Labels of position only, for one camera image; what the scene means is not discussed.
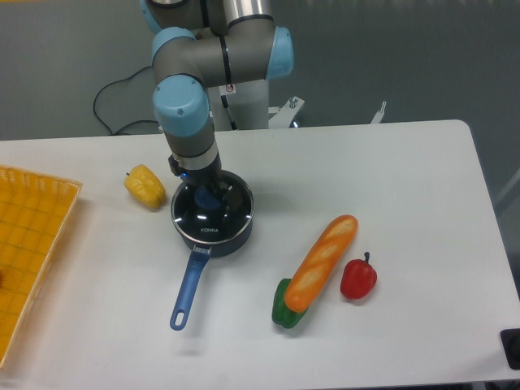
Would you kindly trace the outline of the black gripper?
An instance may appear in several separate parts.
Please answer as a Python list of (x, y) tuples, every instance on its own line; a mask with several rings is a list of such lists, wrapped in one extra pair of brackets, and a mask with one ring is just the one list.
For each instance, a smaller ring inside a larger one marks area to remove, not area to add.
[(169, 156), (168, 163), (171, 172), (175, 176), (179, 176), (188, 186), (194, 188), (206, 186), (211, 190), (217, 189), (219, 199), (229, 210), (237, 211), (242, 206), (239, 185), (223, 180), (222, 164), (218, 155), (208, 166), (198, 170), (182, 168), (173, 155)]

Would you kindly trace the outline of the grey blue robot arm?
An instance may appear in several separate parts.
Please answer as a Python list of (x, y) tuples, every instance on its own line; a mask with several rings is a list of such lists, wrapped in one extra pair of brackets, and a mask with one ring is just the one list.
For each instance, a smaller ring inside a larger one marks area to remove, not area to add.
[(293, 42), (269, 1), (142, 1), (154, 32), (155, 117), (175, 176), (232, 207), (215, 132), (267, 128), (269, 82), (287, 76)]

